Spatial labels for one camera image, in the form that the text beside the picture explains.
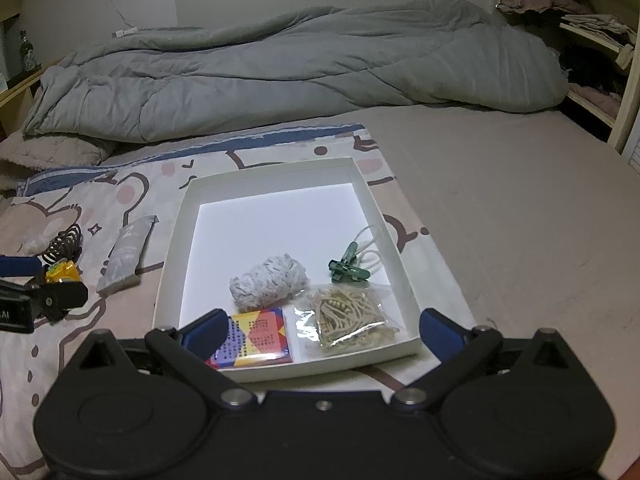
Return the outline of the white paper ball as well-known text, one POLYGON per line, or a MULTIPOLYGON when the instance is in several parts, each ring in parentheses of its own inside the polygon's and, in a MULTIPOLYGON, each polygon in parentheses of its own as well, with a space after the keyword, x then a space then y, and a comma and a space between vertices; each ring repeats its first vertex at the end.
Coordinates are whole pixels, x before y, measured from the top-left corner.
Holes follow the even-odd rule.
POLYGON ((306 269, 289 254, 269 257, 248 272, 235 276, 229 290, 240 312, 270 308, 295 296, 308 282, 306 269))

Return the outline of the green plastic clothes peg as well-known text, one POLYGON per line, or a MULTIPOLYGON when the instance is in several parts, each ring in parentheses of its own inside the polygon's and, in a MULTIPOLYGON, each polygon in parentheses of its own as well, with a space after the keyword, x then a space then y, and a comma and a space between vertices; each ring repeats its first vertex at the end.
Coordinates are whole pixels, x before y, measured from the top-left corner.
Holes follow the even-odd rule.
POLYGON ((369 281, 371 272, 358 263, 358 244, 351 242, 340 260, 328 264, 333 283, 362 283, 369 281))

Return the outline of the small white tissue wad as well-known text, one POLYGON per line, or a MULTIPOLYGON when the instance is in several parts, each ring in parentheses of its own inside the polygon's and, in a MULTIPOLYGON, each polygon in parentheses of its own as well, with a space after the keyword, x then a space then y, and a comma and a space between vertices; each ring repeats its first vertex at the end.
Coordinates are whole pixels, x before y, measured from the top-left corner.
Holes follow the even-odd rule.
POLYGON ((21 254, 27 257, 35 257, 47 250, 50 244, 50 238, 45 235, 39 235, 25 242, 21 248, 21 254))

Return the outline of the colourful patterned card pack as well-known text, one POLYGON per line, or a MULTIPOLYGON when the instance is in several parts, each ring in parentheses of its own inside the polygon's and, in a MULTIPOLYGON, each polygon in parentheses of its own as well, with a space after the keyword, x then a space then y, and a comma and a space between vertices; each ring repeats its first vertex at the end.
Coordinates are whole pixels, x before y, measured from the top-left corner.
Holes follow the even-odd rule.
POLYGON ((291 362, 281 308, 231 315, 226 341, 206 361, 216 370, 291 362))

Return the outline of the bag of rubber bands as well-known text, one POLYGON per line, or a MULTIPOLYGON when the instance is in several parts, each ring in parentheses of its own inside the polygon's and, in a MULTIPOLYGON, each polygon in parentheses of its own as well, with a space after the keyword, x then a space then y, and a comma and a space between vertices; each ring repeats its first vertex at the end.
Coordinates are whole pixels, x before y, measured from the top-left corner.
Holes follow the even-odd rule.
POLYGON ((395 295, 385 285, 308 288, 292 302, 292 321, 300 352, 311 360, 375 350, 406 336, 395 295))

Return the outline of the beige fleece blanket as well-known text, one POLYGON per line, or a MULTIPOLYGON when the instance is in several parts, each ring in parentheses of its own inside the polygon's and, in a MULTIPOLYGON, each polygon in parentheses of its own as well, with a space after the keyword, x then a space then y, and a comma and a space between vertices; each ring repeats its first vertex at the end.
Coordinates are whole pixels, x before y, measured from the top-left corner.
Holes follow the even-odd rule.
POLYGON ((24 136, 21 130, 1 141, 1 191, 48 169, 96 166, 109 158, 116 144, 76 134, 24 136))

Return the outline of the cartoon bear print cloth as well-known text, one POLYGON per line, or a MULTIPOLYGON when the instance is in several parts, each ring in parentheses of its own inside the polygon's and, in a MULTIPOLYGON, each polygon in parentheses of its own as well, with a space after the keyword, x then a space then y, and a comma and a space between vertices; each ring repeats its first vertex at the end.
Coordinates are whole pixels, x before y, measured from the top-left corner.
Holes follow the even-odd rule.
POLYGON ((45 172, 25 185, 1 216, 1 251, 27 257, 51 242, 79 245, 76 269, 87 302, 29 334, 1 336, 1 474, 40 479, 46 472, 32 419, 81 341, 96 328, 136 338, 151 327, 160 272, 186 189, 196 178, 255 166, 350 157, 381 208, 416 298, 458 322, 472 313, 425 226, 362 125, 277 128, 204 141, 129 162, 45 172))

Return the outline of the white shallow cardboard box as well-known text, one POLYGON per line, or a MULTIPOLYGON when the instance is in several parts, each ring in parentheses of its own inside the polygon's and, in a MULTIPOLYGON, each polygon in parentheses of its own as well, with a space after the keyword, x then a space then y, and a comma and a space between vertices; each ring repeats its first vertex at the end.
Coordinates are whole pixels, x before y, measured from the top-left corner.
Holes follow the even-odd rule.
POLYGON ((168 246, 154 323, 237 382, 410 356, 420 309, 350 158, 193 181, 168 246))

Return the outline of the wooden bedside shelf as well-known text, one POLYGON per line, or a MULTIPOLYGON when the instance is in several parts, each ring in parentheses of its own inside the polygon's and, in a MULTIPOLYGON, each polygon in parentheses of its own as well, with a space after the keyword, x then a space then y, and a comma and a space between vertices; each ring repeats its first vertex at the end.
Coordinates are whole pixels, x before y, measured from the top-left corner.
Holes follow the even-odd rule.
POLYGON ((1 93, 1 136, 5 138, 21 128, 29 110, 34 104, 34 95, 40 86, 42 74, 52 63, 38 65, 35 70, 21 73, 11 79, 14 86, 1 93))

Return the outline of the green glass bottle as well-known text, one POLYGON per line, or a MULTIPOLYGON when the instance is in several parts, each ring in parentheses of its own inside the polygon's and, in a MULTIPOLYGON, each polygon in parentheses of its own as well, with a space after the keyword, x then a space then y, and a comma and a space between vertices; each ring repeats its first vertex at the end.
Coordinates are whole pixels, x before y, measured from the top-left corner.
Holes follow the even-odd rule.
POLYGON ((20 58, 23 72, 31 74, 38 70, 38 62, 35 55, 35 49, 28 39, 25 29, 20 30, 20 38, 20 58))

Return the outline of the grey quilted duvet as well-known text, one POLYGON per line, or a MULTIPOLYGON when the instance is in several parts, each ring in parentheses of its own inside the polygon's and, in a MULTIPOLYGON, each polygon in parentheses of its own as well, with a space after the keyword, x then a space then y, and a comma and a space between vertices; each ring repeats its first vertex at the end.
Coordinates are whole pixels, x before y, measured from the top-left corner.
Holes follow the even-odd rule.
POLYGON ((26 136, 147 144, 377 106, 559 105, 556 54, 465 0, 286 12, 225 28, 151 28, 66 55, 26 136))

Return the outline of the clothes pile on shelf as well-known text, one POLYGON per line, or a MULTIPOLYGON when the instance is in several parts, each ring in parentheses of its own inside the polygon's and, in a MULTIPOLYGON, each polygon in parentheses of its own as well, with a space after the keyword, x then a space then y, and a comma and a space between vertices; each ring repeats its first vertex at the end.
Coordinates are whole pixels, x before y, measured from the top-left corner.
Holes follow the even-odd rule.
POLYGON ((498 0, 496 9, 558 55, 571 92, 617 116, 637 44, 632 27, 588 0, 498 0))

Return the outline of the right side wooden shelf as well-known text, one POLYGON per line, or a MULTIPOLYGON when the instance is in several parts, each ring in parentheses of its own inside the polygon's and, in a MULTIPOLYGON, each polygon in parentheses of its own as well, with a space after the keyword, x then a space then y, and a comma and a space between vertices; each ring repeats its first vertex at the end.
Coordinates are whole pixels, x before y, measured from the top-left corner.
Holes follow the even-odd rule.
POLYGON ((639 110, 639 0, 495 0, 495 8, 559 55, 570 82, 562 112, 622 152, 639 110))

